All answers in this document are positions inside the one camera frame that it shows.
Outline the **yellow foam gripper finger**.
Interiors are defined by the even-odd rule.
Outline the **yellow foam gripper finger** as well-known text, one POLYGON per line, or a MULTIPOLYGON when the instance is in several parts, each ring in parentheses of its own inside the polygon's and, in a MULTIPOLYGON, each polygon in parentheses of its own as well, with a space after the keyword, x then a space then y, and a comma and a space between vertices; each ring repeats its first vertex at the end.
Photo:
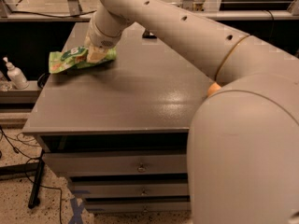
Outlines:
POLYGON ((107 49, 102 49, 98 47, 89 46, 87 62, 88 63, 98 63, 107 56, 107 49))

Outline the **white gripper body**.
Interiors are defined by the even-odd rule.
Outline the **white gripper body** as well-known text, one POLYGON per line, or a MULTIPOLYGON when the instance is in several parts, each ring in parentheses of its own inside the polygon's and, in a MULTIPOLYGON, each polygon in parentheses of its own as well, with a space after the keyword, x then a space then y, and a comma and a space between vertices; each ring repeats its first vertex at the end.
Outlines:
POLYGON ((120 41, 124 29, 123 18, 108 12, 105 8, 98 9, 90 19, 84 46, 112 49, 120 41))

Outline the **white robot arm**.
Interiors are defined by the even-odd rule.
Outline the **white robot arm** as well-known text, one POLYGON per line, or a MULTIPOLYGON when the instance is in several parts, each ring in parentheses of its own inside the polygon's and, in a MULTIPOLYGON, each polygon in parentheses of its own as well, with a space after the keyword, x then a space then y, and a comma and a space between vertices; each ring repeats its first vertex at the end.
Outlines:
POLYGON ((88 37, 110 49, 134 22, 220 85, 189 129, 193 224, 299 224, 299 59, 161 0, 100 0, 88 37))

